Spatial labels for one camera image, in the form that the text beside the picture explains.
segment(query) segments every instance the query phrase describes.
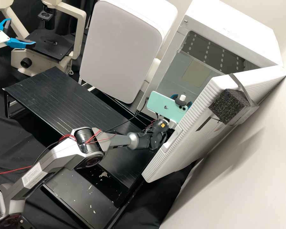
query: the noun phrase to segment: black cable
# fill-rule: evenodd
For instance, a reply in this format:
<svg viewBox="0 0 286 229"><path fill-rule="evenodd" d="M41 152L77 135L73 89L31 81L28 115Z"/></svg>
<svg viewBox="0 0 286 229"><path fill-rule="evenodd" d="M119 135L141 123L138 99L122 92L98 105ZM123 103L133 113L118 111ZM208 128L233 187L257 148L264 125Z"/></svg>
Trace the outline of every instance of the black cable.
<svg viewBox="0 0 286 229"><path fill-rule="evenodd" d="M49 145L47 148L45 148L45 149L41 152L41 154L37 157L37 159L35 160L35 162L34 162L33 165L35 165L35 164L37 163L37 161L39 160L39 158L41 158L41 157L43 156L44 152L45 152L47 149L49 149L51 146L57 145L57 144L58 144L58 141L52 143L52 144Z"/></svg>
<svg viewBox="0 0 286 229"><path fill-rule="evenodd" d="M125 123L127 123L127 122L129 122L129 121L131 121L132 119L134 119L134 118L143 110L143 108L145 107L145 105L146 105L148 99L149 99L149 97L146 97L146 98L145 98L145 102L144 102L144 105L142 106L141 110L139 110L139 112L137 112L132 118L126 120L125 122L123 122L123 123L121 123L121 124L118 124L118 125L116 125L116 126L110 128L110 129L108 129L108 130L102 131L102 132L105 132L105 133L106 133L106 132L108 132L108 131L110 131L110 130L112 130L112 129L115 129L115 128L117 128L117 127L119 127L119 126L121 126L121 125L123 125L123 124L125 124Z"/></svg>
<svg viewBox="0 0 286 229"><path fill-rule="evenodd" d="M13 169L11 169L11 168L4 167L4 166L0 166L0 169L3 169L3 170L13 170Z"/></svg>

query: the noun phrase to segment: black fabric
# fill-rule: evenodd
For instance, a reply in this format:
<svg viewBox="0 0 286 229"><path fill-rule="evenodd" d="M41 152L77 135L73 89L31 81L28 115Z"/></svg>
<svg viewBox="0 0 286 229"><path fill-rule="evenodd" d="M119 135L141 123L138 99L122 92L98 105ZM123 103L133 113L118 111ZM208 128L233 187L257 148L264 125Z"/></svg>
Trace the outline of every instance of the black fabric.
<svg viewBox="0 0 286 229"><path fill-rule="evenodd" d="M171 208L194 163L152 183L144 183L114 229L157 229Z"/></svg>

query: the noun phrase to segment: metal bracket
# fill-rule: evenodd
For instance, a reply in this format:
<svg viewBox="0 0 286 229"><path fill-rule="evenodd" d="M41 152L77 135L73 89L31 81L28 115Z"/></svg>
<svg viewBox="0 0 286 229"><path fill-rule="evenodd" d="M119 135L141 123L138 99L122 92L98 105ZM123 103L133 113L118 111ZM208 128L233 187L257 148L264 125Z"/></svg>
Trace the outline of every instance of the metal bracket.
<svg viewBox="0 0 286 229"><path fill-rule="evenodd" d="M9 97L11 97L9 94L7 94L6 92L4 92L4 111L5 111L5 116L7 118L13 118L14 116L16 116L17 114L23 112L25 110L24 107L10 113L10 107L13 105L18 104L18 102L16 100L14 101L9 101Z"/></svg>

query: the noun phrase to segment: red wire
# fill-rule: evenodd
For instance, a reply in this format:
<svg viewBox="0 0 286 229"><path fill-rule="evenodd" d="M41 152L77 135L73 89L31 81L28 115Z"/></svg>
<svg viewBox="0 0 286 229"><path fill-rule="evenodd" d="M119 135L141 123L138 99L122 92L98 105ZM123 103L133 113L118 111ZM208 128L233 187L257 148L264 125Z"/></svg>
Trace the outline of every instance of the red wire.
<svg viewBox="0 0 286 229"><path fill-rule="evenodd" d="M75 136L73 136L73 135L64 135L64 136L62 136L62 137L59 139L58 142L60 142L61 140L65 139L65 138L67 138L67 137L71 137L71 138L73 138L74 141L76 141Z"/></svg>
<svg viewBox="0 0 286 229"><path fill-rule="evenodd" d="M101 130L98 130L91 138L89 138L85 143L88 144L92 139L96 137L97 134L99 134Z"/></svg>
<svg viewBox="0 0 286 229"><path fill-rule="evenodd" d="M32 166L30 165L30 166L19 168L19 169L14 169L14 170L9 170L9 171L5 171L5 172L0 172L0 174L10 173L10 172L14 172L14 171L17 171L17 170L23 170L23 169L27 169L27 168L30 168L30 167L32 167Z"/></svg>
<svg viewBox="0 0 286 229"><path fill-rule="evenodd" d="M89 138L88 141L91 141L91 140L95 137L95 135L93 135L91 138ZM65 138L67 138L67 137L71 137L74 141L76 141L75 136L68 134L68 135L62 136L62 137L59 139L59 142L60 142L61 140L65 139ZM18 169L14 169L14 170L9 170L9 171L5 171L5 172L0 172L0 174L11 173L11 172L14 172L14 171L23 170L23 169L28 169L28 168L31 168L31 167L32 167L32 166L30 165L30 166L26 166L26 167L23 167L23 168L18 168Z"/></svg>
<svg viewBox="0 0 286 229"><path fill-rule="evenodd" d="M114 135L112 135L111 137L109 137L109 138L104 138L104 139L101 139L101 140L97 140L97 141L94 141L94 142L89 142L89 143L87 143L87 144L93 144L93 143L96 143L96 142L100 142L100 141L104 141L104 140L108 140L108 139L110 139L110 138L113 138L114 136L116 136L117 134L114 134Z"/></svg>

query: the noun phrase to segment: microscope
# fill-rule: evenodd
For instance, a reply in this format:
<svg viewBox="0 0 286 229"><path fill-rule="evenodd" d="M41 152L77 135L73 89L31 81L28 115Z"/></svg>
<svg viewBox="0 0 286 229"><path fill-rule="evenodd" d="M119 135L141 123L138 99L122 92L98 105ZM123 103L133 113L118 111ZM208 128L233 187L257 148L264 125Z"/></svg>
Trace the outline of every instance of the microscope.
<svg viewBox="0 0 286 229"><path fill-rule="evenodd" d="M82 46L86 12L62 0L42 0L44 6L38 17L44 21L44 29L37 29L29 34L10 7L13 2L14 0L0 0L0 11L6 18L0 23L0 48L14 48L11 52L11 65L28 76L55 66L72 75L72 60L78 58ZM56 11L77 19L74 42L51 31L55 27ZM9 25L15 31L16 38L9 38L3 31L7 30Z"/></svg>

